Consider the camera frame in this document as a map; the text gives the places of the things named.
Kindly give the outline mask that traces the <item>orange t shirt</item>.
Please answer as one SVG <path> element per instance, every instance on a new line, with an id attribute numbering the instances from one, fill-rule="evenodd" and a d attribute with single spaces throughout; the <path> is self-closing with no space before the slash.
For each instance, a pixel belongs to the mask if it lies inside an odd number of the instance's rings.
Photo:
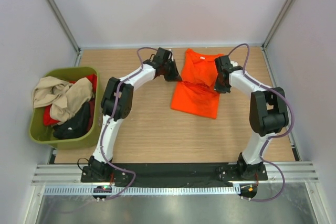
<path id="1" fill-rule="evenodd" d="M 189 48 L 172 97 L 171 109 L 202 116 L 217 118 L 220 94 L 214 90 L 217 79 L 215 59 L 217 55 L 204 55 Z"/>

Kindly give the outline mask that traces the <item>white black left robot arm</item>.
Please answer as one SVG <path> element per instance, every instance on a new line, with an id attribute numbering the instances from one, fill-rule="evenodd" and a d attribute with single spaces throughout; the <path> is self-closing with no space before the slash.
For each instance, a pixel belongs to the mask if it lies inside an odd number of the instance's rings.
<path id="1" fill-rule="evenodd" d="M 113 164 L 113 148 L 118 131 L 124 119 L 130 114 L 134 92 L 149 81 L 163 76 L 167 82 L 180 82 L 182 80 L 170 49 L 158 48 L 149 59 L 143 61 L 140 51 L 151 49 L 142 47 L 137 50 L 140 66 L 130 74 L 109 79 L 102 100 L 102 127 L 97 146 L 88 159 L 87 166 L 82 168 L 81 181 L 106 182 L 117 172 L 131 174 L 135 180 L 134 171 L 118 167 Z"/>

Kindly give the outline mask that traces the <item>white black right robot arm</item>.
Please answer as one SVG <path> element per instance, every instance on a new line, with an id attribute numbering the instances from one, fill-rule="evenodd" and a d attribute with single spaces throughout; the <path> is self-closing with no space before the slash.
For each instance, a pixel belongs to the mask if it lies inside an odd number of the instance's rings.
<path id="1" fill-rule="evenodd" d="M 242 179 L 253 179 L 257 172 L 261 172 L 269 142 L 289 123 L 284 90 L 260 83 L 230 61 L 229 56 L 216 58 L 215 66 L 216 92 L 230 93 L 233 87 L 250 98 L 249 123 L 253 133 L 238 157 L 237 171 Z"/>

